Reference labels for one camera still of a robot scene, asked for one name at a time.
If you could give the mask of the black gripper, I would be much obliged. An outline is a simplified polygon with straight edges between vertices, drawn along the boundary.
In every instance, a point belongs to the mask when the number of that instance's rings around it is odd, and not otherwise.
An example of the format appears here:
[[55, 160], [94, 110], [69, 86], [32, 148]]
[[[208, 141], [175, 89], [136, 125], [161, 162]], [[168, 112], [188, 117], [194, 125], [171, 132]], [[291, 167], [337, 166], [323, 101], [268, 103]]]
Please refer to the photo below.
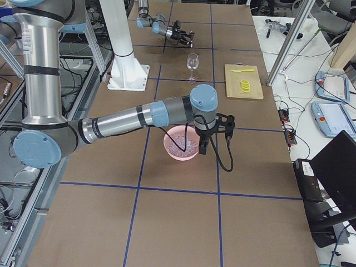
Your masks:
[[186, 40], [185, 37], [193, 37], [193, 36], [194, 36], [194, 31], [185, 32], [185, 31], [182, 31], [181, 29], [173, 28], [171, 39], [178, 41], [178, 43], [180, 43], [182, 45], [191, 46], [192, 42], [189, 40]]
[[214, 134], [214, 126], [209, 127], [200, 123], [195, 123], [195, 132], [199, 136], [199, 154], [206, 155], [210, 137]]

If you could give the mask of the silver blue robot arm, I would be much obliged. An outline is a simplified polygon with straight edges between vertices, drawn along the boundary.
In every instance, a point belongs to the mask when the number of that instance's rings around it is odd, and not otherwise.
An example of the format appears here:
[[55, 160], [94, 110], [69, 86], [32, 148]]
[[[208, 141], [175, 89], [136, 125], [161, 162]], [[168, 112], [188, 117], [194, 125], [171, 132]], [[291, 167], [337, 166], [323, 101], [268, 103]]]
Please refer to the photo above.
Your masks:
[[139, 105], [115, 114], [67, 120], [62, 113], [59, 31], [86, 16], [84, 1], [12, 1], [13, 16], [21, 25], [27, 116], [13, 148], [28, 166], [55, 165], [79, 147], [105, 137], [151, 126], [193, 122], [200, 143], [217, 132], [217, 92], [198, 85], [188, 96]]
[[151, 28], [152, 32], [166, 39], [174, 40], [177, 44], [193, 47], [195, 32], [186, 32], [181, 28], [181, 22], [176, 20], [172, 25], [165, 24], [165, 16], [158, 13], [156, 16], [149, 14], [149, 2], [138, 1], [138, 13], [136, 24], [138, 28]]

